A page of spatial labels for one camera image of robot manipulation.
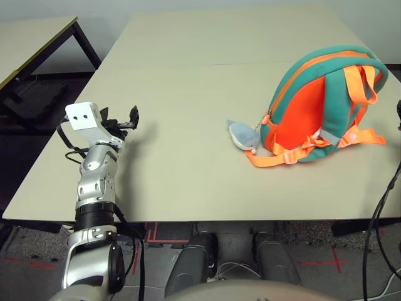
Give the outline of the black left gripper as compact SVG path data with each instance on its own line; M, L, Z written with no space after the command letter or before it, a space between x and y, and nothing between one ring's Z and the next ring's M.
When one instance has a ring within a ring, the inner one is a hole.
M139 112L136 105L130 111L129 122L119 123L117 119L108 119L108 107L105 107L100 110L100 116L102 118L101 125L112 136L117 137L122 141L125 141L126 136L128 135L127 130L128 129L135 130L139 122Z

